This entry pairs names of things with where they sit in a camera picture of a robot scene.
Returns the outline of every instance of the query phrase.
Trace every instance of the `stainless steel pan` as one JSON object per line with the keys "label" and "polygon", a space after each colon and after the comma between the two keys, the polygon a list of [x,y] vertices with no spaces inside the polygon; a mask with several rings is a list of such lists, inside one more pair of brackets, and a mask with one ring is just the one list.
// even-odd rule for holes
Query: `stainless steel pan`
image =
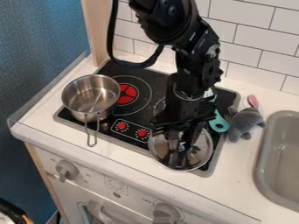
{"label": "stainless steel pan", "polygon": [[[101,74],[80,77],[64,89],[62,102],[77,120],[85,124],[88,146],[93,147],[97,144],[100,121],[113,114],[120,94],[121,90],[117,81]],[[94,143],[90,143],[90,134],[87,129],[87,123],[90,122],[97,122]]]}

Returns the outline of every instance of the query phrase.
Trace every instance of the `pan handle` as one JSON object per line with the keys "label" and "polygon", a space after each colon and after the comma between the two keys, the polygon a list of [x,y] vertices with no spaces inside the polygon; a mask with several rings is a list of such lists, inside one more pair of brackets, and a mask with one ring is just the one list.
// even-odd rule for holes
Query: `pan handle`
{"label": "pan handle", "polygon": [[94,147],[97,143],[98,143],[98,132],[100,130],[100,119],[101,119],[101,116],[98,114],[97,115],[97,120],[96,120],[96,130],[94,131],[94,143],[90,143],[91,140],[91,135],[89,134],[89,131],[88,131],[88,128],[87,128],[87,114],[84,115],[84,129],[85,129],[85,132],[87,133],[87,145],[89,147]]}

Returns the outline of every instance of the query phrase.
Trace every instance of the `stovetop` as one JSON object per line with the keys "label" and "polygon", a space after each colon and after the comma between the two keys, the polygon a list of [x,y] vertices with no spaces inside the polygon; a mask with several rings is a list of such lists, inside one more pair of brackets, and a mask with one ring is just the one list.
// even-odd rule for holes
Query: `stovetop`
{"label": "stovetop", "polygon": [[[148,141],[152,128],[150,118],[165,106],[167,74],[148,69],[127,68],[112,61],[106,63],[98,74],[114,78],[122,91],[117,110],[101,122],[100,133],[102,136],[110,137],[112,142],[115,140],[116,144],[125,143],[124,147],[128,149],[134,145],[137,151],[144,154],[144,151],[149,150]],[[236,93],[218,89],[216,102],[221,115],[225,116],[228,113],[227,108],[236,103],[236,98],[238,98]],[[77,121],[67,108],[61,108],[56,113],[55,120],[83,130],[84,123]],[[91,130],[96,129],[96,123],[91,122],[87,126]],[[224,139],[223,134],[214,132],[208,125],[205,128],[212,136],[214,154],[206,165],[199,168],[203,172],[209,170],[211,161],[216,159],[216,154],[219,154],[216,150],[222,147]]]}

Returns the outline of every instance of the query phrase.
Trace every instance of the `subway tile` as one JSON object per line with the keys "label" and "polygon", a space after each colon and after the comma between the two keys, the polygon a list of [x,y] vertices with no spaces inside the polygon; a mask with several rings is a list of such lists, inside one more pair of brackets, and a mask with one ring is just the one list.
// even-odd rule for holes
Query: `subway tile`
{"label": "subway tile", "polygon": [[211,0],[195,0],[198,6],[198,12],[201,17],[206,18],[209,14],[209,5]]}
{"label": "subway tile", "polygon": [[284,74],[268,72],[254,67],[230,63],[227,78],[251,83],[257,86],[280,90],[285,79]]}
{"label": "subway tile", "polygon": [[221,62],[220,68],[224,72],[223,76],[226,76],[226,70],[227,70],[228,62],[224,61],[224,60],[221,60],[220,62]]}
{"label": "subway tile", "polygon": [[276,9],[271,29],[299,34],[298,21],[299,11]]}
{"label": "subway tile", "polygon": [[260,68],[277,73],[299,77],[299,58],[274,52],[264,52],[261,56]]}
{"label": "subway tile", "polygon": [[291,10],[299,10],[298,0],[244,0],[244,2],[267,4],[282,8],[288,8]]}
{"label": "subway tile", "polygon": [[119,2],[117,17],[128,21],[132,20],[132,13],[128,3]]}
{"label": "subway tile", "polygon": [[[156,50],[156,45],[134,40],[135,54],[149,57]],[[165,47],[158,60],[175,64],[175,52]]]}
{"label": "subway tile", "polygon": [[284,82],[282,91],[293,95],[299,95],[299,78],[288,76]]}
{"label": "subway tile", "polygon": [[210,18],[268,28],[273,7],[233,0],[212,0]]}
{"label": "subway tile", "polygon": [[238,25],[236,44],[294,55],[299,37],[292,34]]}
{"label": "subway tile", "polygon": [[133,39],[131,38],[124,38],[115,35],[114,44],[115,49],[117,50],[122,50],[129,53],[132,53],[134,51]]}
{"label": "subway tile", "polygon": [[132,10],[132,21],[135,23],[138,23],[138,18],[136,16],[136,12],[134,10]]}
{"label": "subway tile", "polygon": [[252,67],[256,67],[261,56],[261,50],[246,46],[221,43],[221,60],[232,61]]}
{"label": "subway tile", "polygon": [[205,18],[205,21],[218,34],[220,40],[225,42],[233,42],[233,36],[236,29],[236,24],[222,22],[210,18]]}
{"label": "subway tile", "polygon": [[139,24],[117,19],[115,34],[131,39],[140,39],[152,43]]}

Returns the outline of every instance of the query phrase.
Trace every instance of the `countertop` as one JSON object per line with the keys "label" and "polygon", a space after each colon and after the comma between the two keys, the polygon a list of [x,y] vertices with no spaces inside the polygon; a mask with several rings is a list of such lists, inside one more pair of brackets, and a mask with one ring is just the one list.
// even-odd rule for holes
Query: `countertop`
{"label": "countertop", "polygon": [[[143,60],[143,57],[138,57],[127,52],[117,51],[117,56],[126,60]],[[76,150],[68,151],[69,153],[73,153],[74,157],[88,157],[88,152],[92,153],[92,155],[101,155],[104,158],[109,158],[111,161],[117,162],[119,165],[126,165],[126,167],[133,168],[133,170],[139,171],[140,174],[146,173],[152,179],[155,177],[155,179],[163,180],[188,193],[195,193],[196,195],[203,196],[205,199],[217,201],[226,207],[254,217],[261,221],[262,224],[299,223],[299,213],[278,206],[264,198],[254,184],[253,169],[262,134],[262,129],[259,127],[253,130],[253,138],[250,141],[240,140],[238,143],[229,143],[226,141],[219,156],[215,172],[209,178],[201,178],[190,172],[172,171],[163,168],[151,157],[146,157],[101,139],[96,147],[88,148],[85,133],[55,122],[53,115],[62,106],[60,96],[64,86],[77,77],[85,74],[93,74],[97,69],[97,67],[93,66],[91,57],[84,59],[22,117],[19,121],[22,125],[15,125],[11,129],[12,134],[23,141],[36,145],[38,143],[44,146],[52,145],[55,148],[54,145],[60,143],[60,147],[56,147],[56,151],[61,152],[66,151],[67,147],[75,145],[77,146]],[[163,62],[157,62],[152,69],[168,74],[175,72],[174,65]],[[299,111],[299,103],[296,103],[299,102],[299,96],[227,78],[223,78],[223,81],[217,86],[240,93],[241,109],[244,108],[243,99],[246,96],[250,94],[256,95],[261,103],[261,112],[266,119],[279,110]],[[44,139],[45,134],[51,136],[51,138]],[[61,147],[62,144],[68,146],[63,149]],[[122,171],[119,175],[129,176],[129,171]],[[138,181],[142,184],[149,180],[146,178],[141,180],[139,177]],[[157,190],[161,193],[163,191],[172,191],[170,188],[168,190],[164,189],[162,185]],[[190,204],[194,203],[194,205],[197,205],[196,199],[187,199],[186,195],[184,198],[180,199],[180,196],[177,196],[177,198],[180,200],[189,200]]]}

